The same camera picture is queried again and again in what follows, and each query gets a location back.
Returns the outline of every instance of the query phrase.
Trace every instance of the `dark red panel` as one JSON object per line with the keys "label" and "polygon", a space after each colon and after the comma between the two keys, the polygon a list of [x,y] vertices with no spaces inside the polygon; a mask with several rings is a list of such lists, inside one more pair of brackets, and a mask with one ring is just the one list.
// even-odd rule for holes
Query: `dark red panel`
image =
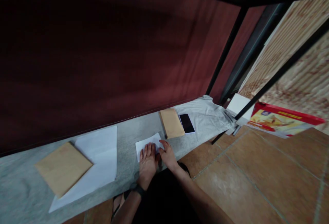
{"label": "dark red panel", "polygon": [[232,47],[227,55],[227,58],[220,70],[218,77],[211,89],[210,96],[213,98],[214,103],[218,103],[227,80],[242,52],[244,46],[248,42],[248,39],[253,32],[259,18],[261,17],[266,6],[252,7],[248,9],[246,17],[244,18],[242,25],[236,35],[236,38],[232,44]]}
{"label": "dark red panel", "polygon": [[240,10],[215,0],[1,8],[0,154],[202,96]]}

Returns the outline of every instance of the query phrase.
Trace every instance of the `phone screen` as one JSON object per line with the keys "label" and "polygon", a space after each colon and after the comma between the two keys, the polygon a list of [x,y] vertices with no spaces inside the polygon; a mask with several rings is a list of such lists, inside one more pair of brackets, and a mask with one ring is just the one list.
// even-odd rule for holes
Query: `phone screen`
{"label": "phone screen", "polygon": [[182,122],[182,126],[183,129],[185,131],[185,133],[192,133],[195,132],[192,122],[190,120],[190,117],[188,116],[188,114],[181,114],[180,116],[181,122]]}

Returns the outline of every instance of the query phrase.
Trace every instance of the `black wristband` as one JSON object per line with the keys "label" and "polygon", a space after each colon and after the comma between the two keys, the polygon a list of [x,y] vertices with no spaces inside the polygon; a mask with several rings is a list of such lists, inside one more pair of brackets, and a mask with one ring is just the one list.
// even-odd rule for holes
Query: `black wristband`
{"label": "black wristband", "polygon": [[139,193],[142,198],[146,194],[146,191],[137,183],[132,183],[130,186],[130,190]]}

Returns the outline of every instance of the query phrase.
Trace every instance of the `red box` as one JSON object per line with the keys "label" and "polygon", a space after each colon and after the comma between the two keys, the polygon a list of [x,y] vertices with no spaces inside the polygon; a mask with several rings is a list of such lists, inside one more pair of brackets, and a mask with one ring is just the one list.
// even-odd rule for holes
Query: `red box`
{"label": "red box", "polygon": [[288,138],[322,123],[325,123],[324,119],[312,115],[258,102],[247,125],[278,137]]}

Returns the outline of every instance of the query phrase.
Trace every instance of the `gray cloth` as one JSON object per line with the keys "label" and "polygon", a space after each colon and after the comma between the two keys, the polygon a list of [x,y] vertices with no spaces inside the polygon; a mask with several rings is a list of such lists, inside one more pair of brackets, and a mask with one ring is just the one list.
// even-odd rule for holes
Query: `gray cloth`
{"label": "gray cloth", "polygon": [[[212,137],[231,128],[212,98],[203,96],[174,107],[178,114],[189,114],[195,133],[168,139],[177,160]],[[118,127],[118,167],[114,182],[52,213],[48,213],[54,194],[34,164],[75,137],[0,158],[0,223],[63,223],[124,191],[138,177],[135,143],[164,129],[158,112],[116,124]]]}

